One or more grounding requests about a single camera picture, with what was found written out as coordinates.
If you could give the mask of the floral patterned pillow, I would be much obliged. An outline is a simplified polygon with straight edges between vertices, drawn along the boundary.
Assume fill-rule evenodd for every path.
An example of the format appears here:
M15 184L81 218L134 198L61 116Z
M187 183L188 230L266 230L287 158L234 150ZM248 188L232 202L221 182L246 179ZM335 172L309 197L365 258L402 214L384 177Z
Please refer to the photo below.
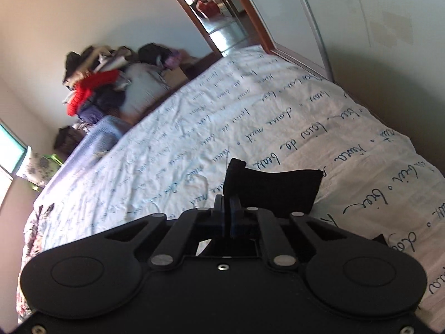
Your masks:
M16 175L33 185L44 188L61 166L60 160L53 154L40 154L28 146Z

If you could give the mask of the white quilt with blue script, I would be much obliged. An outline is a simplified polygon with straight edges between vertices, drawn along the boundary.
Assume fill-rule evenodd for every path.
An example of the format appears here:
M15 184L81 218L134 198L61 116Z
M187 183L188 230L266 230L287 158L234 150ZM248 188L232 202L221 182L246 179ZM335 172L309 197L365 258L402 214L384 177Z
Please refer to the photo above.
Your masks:
M232 158L321 170L312 215L417 259L428 284L416 313L444 329L444 176L341 87L258 46L183 86L89 170L62 166L26 222L22 261L150 213L209 206Z

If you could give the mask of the pile of assorted clothes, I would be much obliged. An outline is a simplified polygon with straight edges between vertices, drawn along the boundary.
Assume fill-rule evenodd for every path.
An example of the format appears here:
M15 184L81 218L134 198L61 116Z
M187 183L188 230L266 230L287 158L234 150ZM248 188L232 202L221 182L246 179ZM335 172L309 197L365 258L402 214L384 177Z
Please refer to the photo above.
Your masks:
M56 135L53 148L58 152L69 154L82 135L86 134L100 120L106 116L121 118L120 107L125 100L125 88L130 83L125 75L125 70L130 65L147 63L157 67L161 71L163 79L170 86L170 90L163 96L166 97L173 90L173 86L169 84L165 76L169 73L182 72L183 58L182 51L155 43L143 45L137 52L126 46L112 49L106 45L97 47L91 45L81 53L69 52L65 59L65 75L63 77L63 86L69 91L63 99L65 108L74 97L75 85L79 81L89 75L114 69L118 69L120 75L115 83L103 85L93 91L92 95L80 106L77 115L73 116L78 119L80 124L79 132L76 134L74 132L76 128L73 126L62 127Z

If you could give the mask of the grey bundled garment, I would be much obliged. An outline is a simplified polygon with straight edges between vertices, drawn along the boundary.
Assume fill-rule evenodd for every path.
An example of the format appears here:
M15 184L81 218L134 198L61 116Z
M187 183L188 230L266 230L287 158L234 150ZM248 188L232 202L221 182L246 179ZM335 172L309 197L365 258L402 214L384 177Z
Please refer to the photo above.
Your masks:
M125 70L125 75L130 83L125 88L125 100L120 107L120 115L124 120L136 120L146 108L170 90L161 71L147 63L130 65Z

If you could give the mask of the frosted glass wardrobe door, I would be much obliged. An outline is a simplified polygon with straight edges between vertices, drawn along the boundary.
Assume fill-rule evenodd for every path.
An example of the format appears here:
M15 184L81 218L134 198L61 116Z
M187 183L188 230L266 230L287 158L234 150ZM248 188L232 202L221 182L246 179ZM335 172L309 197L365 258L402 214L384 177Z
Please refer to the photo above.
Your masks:
M350 51L429 89L444 86L444 0L302 1L332 67L334 50Z

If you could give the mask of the red jacket on pile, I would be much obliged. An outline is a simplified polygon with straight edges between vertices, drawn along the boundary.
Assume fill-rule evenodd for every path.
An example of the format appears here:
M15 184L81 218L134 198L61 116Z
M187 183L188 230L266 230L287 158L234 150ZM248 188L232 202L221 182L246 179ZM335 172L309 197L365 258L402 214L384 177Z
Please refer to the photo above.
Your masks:
M115 83L119 75L120 71L114 69L89 75L87 78L79 81L75 85L74 97L67 103L67 115L70 117L76 116L80 106L92 95L96 88Z

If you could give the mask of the blue striped bed sheet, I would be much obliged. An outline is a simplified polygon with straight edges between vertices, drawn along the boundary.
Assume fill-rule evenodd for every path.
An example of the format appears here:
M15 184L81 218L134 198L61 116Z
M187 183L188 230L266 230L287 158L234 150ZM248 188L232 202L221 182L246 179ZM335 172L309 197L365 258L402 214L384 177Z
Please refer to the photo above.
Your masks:
M89 170L131 129L121 118L106 116L100 120L69 155L63 168Z

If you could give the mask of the black pants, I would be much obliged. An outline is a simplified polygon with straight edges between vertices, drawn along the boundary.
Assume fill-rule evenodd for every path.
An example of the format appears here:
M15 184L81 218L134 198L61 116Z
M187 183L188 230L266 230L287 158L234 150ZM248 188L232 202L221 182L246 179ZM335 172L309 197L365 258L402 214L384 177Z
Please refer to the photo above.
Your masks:
M267 209L278 219L289 219L293 212L310 214L323 179L321 170L303 169L268 173L247 168L245 161L233 158L223 183L223 237L232 236L235 219L230 213L231 198L241 207Z

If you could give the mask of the brown wooden door frame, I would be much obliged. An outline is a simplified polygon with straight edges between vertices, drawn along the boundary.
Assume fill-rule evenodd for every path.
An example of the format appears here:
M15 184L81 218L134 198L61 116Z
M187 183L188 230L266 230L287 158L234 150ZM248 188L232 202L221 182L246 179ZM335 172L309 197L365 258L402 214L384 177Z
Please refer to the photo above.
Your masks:
M273 44L249 0L177 0L217 57L237 48Z

